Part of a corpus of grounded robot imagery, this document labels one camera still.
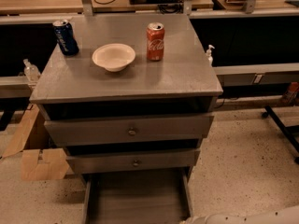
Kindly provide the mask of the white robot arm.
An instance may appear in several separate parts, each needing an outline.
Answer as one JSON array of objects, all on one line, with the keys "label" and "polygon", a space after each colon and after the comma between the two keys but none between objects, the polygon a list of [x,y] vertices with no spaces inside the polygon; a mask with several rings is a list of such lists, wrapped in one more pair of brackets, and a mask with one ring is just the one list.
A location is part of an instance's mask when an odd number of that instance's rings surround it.
[{"label": "white robot arm", "polygon": [[246,217],[223,214],[189,217],[179,224],[299,224],[299,206]]}]

